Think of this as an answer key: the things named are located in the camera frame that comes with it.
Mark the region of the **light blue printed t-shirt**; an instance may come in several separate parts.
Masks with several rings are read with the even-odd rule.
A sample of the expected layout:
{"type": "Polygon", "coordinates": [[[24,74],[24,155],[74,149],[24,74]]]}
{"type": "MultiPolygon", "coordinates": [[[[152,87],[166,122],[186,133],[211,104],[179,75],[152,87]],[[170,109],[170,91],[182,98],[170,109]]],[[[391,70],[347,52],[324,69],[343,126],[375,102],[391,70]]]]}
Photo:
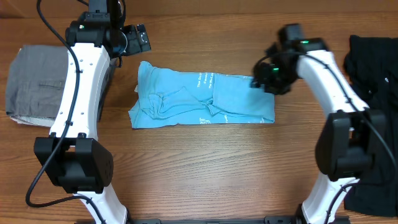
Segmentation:
{"type": "Polygon", "coordinates": [[[274,95],[252,88],[249,76],[178,72],[142,61],[137,81],[138,100],[129,110],[134,129],[275,121],[274,95]]]}

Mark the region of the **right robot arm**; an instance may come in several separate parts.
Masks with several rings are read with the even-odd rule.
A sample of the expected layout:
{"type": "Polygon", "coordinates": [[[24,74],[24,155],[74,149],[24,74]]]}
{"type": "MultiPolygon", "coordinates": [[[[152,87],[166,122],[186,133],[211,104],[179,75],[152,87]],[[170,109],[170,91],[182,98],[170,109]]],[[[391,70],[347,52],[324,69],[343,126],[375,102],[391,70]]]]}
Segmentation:
{"type": "Polygon", "coordinates": [[[354,92],[323,39],[307,39],[300,24],[287,24],[278,31],[278,40],[255,64],[252,87],[284,95],[302,79],[322,107],[326,122],[315,147],[320,173],[310,195],[294,215],[267,216],[264,221],[349,223],[349,217],[336,216],[346,194],[363,184],[361,179],[375,168],[380,153],[392,154],[382,136],[385,116],[354,92]]]}

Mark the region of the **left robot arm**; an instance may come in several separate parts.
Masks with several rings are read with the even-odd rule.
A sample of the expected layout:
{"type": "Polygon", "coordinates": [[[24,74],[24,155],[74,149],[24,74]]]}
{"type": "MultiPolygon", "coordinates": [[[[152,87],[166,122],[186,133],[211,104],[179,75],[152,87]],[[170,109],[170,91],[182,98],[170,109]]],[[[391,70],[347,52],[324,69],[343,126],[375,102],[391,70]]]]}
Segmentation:
{"type": "Polygon", "coordinates": [[[113,189],[113,156],[98,141],[97,122],[106,95],[112,59],[150,50],[144,25],[125,25],[124,1],[89,1],[88,10],[61,37],[68,68],[61,104],[46,138],[34,153],[40,174],[83,202],[95,223],[132,222],[113,189]]]}

